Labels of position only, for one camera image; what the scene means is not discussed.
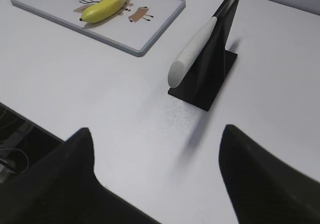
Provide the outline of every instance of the stand base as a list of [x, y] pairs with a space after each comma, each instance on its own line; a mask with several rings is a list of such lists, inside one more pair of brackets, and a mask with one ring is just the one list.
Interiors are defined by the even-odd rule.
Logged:
[[177, 88], [170, 88], [168, 94], [205, 111], [209, 111], [237, 56], [237, 54], [226, 50], [225, 75], [223, 78], [217, 78], [214, 73], [210, 74], [198, 88], [196, 87], [198, 81], [193, 73], [193, 67], [191, 67], [181, 84]]

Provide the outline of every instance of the dark floor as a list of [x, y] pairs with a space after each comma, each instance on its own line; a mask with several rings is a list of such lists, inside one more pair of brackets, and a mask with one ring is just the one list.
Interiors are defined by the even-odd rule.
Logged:
[[[16, 132], [25, 122], [27, 121], [0, 105], [0, 148], [5, 148], [4, 143], [7, 138]], [[25, 152], [29, 159], [28, 168], [30, 168], [60, 143], [56, 138], [34, 127], [15, 148]], [[18, 173], [23, 171], [27, 166], [26, 157], [20, 151], [12, 151], [7, 159], [13, 160], [16, 163]]]

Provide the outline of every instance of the printed illustration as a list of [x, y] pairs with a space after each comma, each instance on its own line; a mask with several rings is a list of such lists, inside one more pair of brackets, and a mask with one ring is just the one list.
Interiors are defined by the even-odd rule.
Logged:
[[[82, 13], [85, 9], [87, 9], [88, 7], [101, 2], [102, 0], [78, 0], [81, 4], [84, 4], [83, 6], [80, 6], [79, 8], [73, 10], [76, 13]], [[130, 3], [130, 0], [128, 0], [125, 5], [122, 8], [122, 12], [120, 12], [118, 14], [118, 16], [123, 16], [125, 11], [126, 12], [131, 12], [131, 9], [128, 7], [132, 7], [134, 4]], [[128, 20], [131, 23], [136, 23], [141, 19], [144, 19], [146, 21], [151, 21], [152, 18], [154, 18], [153, 15], [147, 14], [149, 11], [149, 8], [147, 6], [141, 6], [138, 7], [138, 9], [128, 17]]]
[[134, 14], [132, 14], [131, 16], [129, 16], [129, 21], [132, 22], [137, 22], [139, 21], [141, 18], [146, 20], [146, 21], [151, 21], [150, 19], [145, 18], [145, 16], [150, 17], [150, 18], [154, 18], [153, 15], [148, 15], [147, 12], [149, 11], [149, 8], [146, 6], [141, 6], [138, 8], [138, 10], [136, 10], [136, 12]]

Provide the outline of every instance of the knife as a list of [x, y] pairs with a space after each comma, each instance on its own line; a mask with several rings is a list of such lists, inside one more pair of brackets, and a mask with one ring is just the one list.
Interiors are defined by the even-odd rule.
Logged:
[[223, 17], [234, 1], [235, 0], [228, 0], [222, 10], [215, 13], [215, 15], [195, 33], [176, 57], [168, 73], [168, 84], [171, 88], [176, 88], [180, 85], [214, 31], [218, 21], [217, 17]]

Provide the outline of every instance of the cable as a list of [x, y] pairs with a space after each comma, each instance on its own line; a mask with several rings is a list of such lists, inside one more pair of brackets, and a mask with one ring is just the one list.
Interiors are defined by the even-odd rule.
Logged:
[[1, 147], [1, 146], [0, 146], [0, 151], [16, 151], [16, 152], [21, 152], [21, 153], [25, 156], [26, 161], [27, 161], [27, 164], [26, 164], [25, 169], [24, 169], [23, 171], [21, 171], [20, 173], [24, 173], [24, 172], [28, 169], [28, 167], [29, 167], [29, 158], [28, 158], [27, 154], [26, 154], [23, 150], [20, 150], [20, 149], [18, 149], [18, 148], [5, 148], [5, 147]]
[[4, 129], [4, 128], [7, 128], [8, 126], [10, 126], [11, 124], [17, 122], [18, 120], [19, 120], [19, 119], [15, 119], [15, 120], [13, 120], [12, 122], [10, 122], [9, 124], [1, 126], [1, 127], [0, 127], [0, 130], [1, 130], [1, 129]]
[[7, 114], [7, 110], [4, 110], [2, 115], [0, 116], [0, 120], [5, 116], [5, 114]]
[[2, 159], [0, 159], [0, 164], [3, 165], [4, 167], [8, 168], [11, 173], [13, 173], [13, 174], [17, 173], [16, 169], [14, 169], [12, 166], [10, 166], [8, 163], [3, 161]]

